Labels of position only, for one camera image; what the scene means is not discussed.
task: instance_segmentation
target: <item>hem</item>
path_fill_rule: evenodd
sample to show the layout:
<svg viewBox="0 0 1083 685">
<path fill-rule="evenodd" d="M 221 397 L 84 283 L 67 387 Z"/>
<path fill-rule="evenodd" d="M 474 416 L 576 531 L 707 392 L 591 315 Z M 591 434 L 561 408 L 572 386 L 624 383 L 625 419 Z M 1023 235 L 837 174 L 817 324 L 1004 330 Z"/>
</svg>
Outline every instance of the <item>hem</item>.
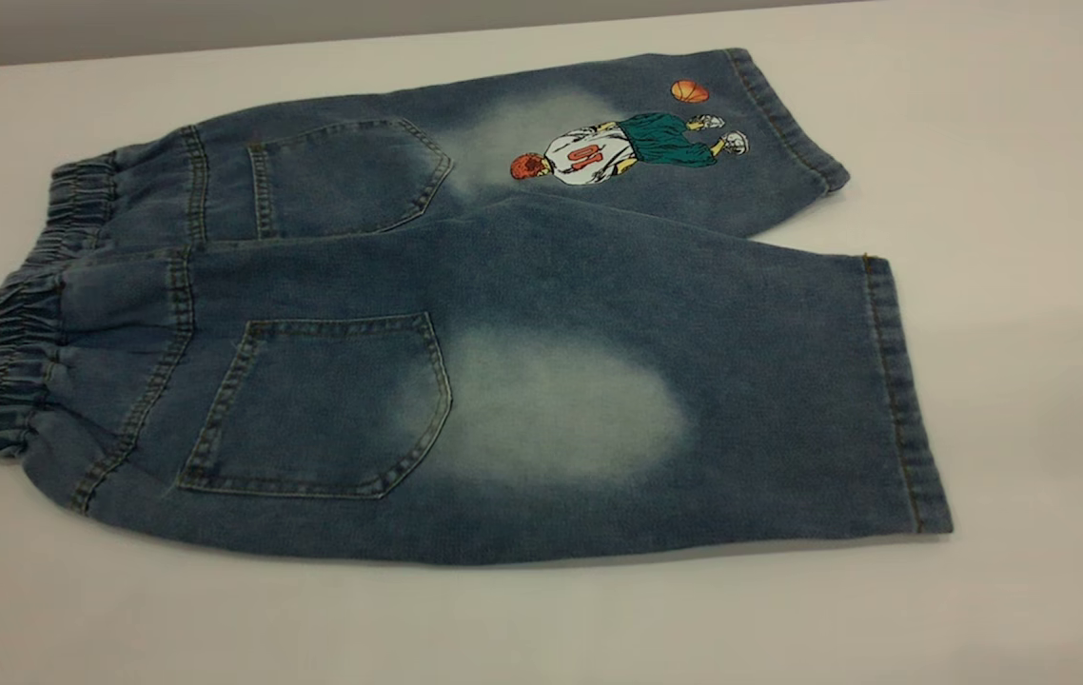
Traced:
<svg viewBox="0 0 1083 685">
<path fill-rule="evenodd" d="M 788 148 L 791 156 L 794 156 L 812 173 L 819 175 L 821 182 L 824 183 L 825 193 L 840 190 L 846 182 L 850 181 L 850 172 L 847 172 L 840 161 L 835 160 L 830 153 L 821 150 L 820 145 L 808 137 L 808 134 L 795 121 L 795 117 L 791 116 L 791 111 L 782 104 L 777 92 L 773 92 L 773 88 L 760 73 L 760 69 L 754 64 L 754 58 L 748 51 L 744 51 L 742 48 L 732 48 L 726 52 L 736 69 L 738 77 L 741 77 L 741 82 L 749 94 L 749 98 L 766 115 L 782 144 Z"/>
<path fill-rule="evenodd" d="M 47 376 L 58 363 L 60 274 L 97 246 L 114 195 L 113 154 L 55 169 L 45 228 L 0 287 L 0 456 L 25 450 L 29 421 L 49 394 Z"/>
<path fill-rule="evenodd" d="M 938 476 L 930 443 L 923 425 L 913 369 L 898 307 L 898 290 L 889 262 L 863 255 L 863 272 L 871 303 L 876 351 L 884 384 L 889 394 L 893 442 L 910 496 L 912 532 L 943 533 L 953 530 L 947 496 Z"/>
</svg>

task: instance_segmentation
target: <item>back pocket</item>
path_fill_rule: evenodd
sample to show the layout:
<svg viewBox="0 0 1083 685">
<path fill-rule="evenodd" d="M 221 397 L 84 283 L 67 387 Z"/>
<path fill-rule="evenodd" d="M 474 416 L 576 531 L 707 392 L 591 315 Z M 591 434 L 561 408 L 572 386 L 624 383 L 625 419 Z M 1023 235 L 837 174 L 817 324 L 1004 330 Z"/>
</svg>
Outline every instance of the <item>back pocket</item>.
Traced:
<svg viewBox="0 0 1083 685">
<path fill-rule="evenodd" d="M 383 498 L 428 455 L 452 404 L 426 313 L 249 321 L 177 484 Z"/>
<path fill-rule="evenodd" d="M 262 239 L 393 228 L 422 214 L 453 169 L 406 120 L 340 122 L 248 150 Z"/>
</svg>

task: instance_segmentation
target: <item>jeans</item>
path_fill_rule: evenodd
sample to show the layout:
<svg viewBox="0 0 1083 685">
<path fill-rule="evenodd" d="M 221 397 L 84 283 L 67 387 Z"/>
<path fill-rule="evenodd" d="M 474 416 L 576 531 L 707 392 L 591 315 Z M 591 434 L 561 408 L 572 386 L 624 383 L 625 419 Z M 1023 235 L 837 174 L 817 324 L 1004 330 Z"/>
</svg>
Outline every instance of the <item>jeans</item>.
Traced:
<svg viewBox="0 0 1083 685">
<path fill-rule="evenodd" d="M 713 163 L 616 126 L 644 114 Z M 746 239 L 847 179 L 745 51 L 76 161 L 1 286 L 0 456 L 104 524 L 266 555 L 948 532 L 888 262 Z"/>
</svg>

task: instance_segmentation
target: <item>basketball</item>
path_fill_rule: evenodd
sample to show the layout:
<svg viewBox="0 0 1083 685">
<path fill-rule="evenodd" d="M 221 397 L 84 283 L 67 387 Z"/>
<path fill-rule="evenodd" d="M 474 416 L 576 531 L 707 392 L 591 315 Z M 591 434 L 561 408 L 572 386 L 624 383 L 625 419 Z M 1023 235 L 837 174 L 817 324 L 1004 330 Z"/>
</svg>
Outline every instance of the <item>basketball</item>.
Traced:
<svg viewBox="0 0 1083 685">
<path fill-rule="evenodd" d="M 706 98 L 710 96 L 710 93 L 705 90 L 702 85 L 693 81 L 677 81 L 671 88 L 673 96 L 680 100 L 681 103 L 705 103 Z"/>
</svg>

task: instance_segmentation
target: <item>embroidered patch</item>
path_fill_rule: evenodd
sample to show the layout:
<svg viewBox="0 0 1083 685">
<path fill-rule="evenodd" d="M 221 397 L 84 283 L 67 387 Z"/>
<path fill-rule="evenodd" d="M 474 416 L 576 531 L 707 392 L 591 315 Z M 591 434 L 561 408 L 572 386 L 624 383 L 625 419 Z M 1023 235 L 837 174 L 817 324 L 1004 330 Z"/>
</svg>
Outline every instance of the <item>embroidered patch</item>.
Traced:
<svg viewBox="0 0 1083 685">
<path fill-rule="evenodd" d="M 710 96 L 705 88 L 693 81 L 677 81 L 671 92 L 684 103 L 702 103 Z M 545 154 L 526 153 L 516 157 L 511 174 L 517 181 L 553 175 L 567 185 L 593 185 L 624 174 L 639 161 L 708 168 L 722 153 L 747 153 L 749 139 L 733 130 L 707 145 L 695 143 L 686 134 L 723 127 L 723 118 L 714 114 L 699 114 L 690 120 L 667 113 L 636 114 L 628 120 L 569 131 L 556 137 Z"/>
</svg>

